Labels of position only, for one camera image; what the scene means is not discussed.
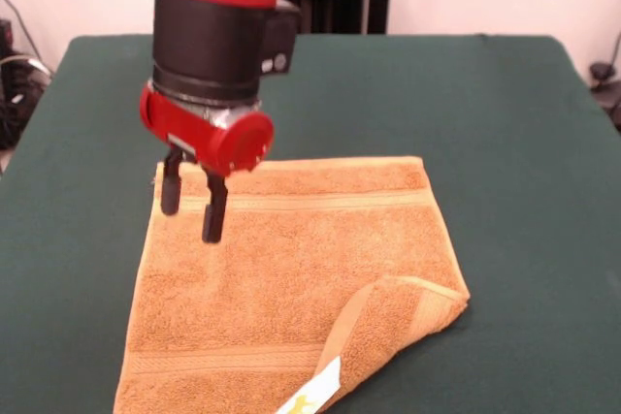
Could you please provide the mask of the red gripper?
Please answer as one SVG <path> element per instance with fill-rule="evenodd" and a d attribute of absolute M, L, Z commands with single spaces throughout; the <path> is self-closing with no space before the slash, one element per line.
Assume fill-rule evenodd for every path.
<path fill-rule="evenodd" d="M 179 211 L 182 150 L 212 171 L 205 170 L 210 201 L 206 205 L 202 240 L 219 243 L 228 197 L 223 176 L 252 171 L 261 163 L 273 142 L 272 120 L 255 107 L 192 111 L 155 91 L 150 84 L 141 94 L 140 117 L 157 139 L 175 146 L 163 163 L 160 207 L 165 215 Z"/>

